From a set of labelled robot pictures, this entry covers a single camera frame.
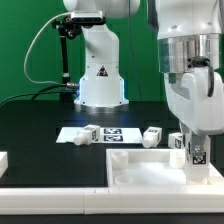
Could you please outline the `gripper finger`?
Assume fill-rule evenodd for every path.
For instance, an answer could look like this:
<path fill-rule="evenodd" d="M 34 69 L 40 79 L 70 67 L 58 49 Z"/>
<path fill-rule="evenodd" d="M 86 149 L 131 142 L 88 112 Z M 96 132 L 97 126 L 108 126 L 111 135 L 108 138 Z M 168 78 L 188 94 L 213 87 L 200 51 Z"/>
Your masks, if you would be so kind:
<path fill-rule="evenodd" d="M 191 153 L 202 154 L 210 151 L 210 137 L 207 135 L 191 136 Z"/>
<path fill-rule="evenodd" d="M 183 146 L 185 148 L 185 151 L 189 152 L 190 130 L 183 122 L 179 122 L 179 126 L 180 126 L 180 130 L 181 130 L 181 133 L 182 133 Z"/>

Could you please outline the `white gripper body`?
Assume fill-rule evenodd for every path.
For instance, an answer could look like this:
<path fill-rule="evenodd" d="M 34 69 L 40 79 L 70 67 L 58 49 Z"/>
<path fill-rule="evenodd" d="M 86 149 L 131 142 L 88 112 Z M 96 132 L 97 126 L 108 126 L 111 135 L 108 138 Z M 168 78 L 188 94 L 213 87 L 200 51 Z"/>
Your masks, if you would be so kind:
<path fill-rule="evenodd" d="M 164 74 L 170 111 L 196 135 L 224 132 L 224 87 L 221 76 L 214 73 L 214 91 L 208 96 L 208 70 Z"/>

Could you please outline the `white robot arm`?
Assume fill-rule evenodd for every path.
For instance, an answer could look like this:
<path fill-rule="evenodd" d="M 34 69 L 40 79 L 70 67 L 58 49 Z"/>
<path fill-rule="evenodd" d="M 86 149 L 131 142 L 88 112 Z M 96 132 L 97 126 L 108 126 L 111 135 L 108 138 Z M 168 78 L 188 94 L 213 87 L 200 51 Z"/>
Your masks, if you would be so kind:
<path fill-rule="evenodd" d="M 119 39 L 108 18 L 131 17 L 141 0 L 63 0 L 85 39 L 85 73 L 75 103 L 83 107 L 124 104 L 118 72 Z M 219 67 L 219 0 L 146 0 L 157 35 L 159 69 L 170 111 L 196 137 L 224 132 L 224 88 Z"/>

